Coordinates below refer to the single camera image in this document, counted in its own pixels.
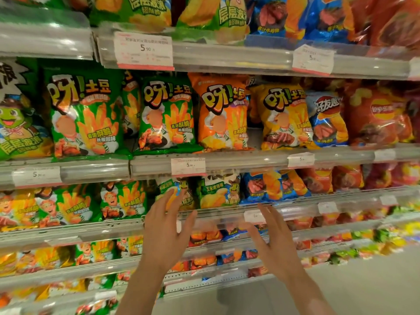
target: left hand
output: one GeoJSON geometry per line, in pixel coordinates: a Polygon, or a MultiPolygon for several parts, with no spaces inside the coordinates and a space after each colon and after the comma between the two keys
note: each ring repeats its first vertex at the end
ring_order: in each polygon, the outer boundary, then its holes
{"type": "Polygon", "coordinates": [[[173,193],[173,189],[169,190],[156,201],[144,221],[143,252],[139,269],[155,270],[161,277],[181,259],[197,217],[197,211],[194,210],[187,217],[181,233],[177,233],[176,218],[185,190],[172,201],[165,213],[166,204],[173,193]]]}

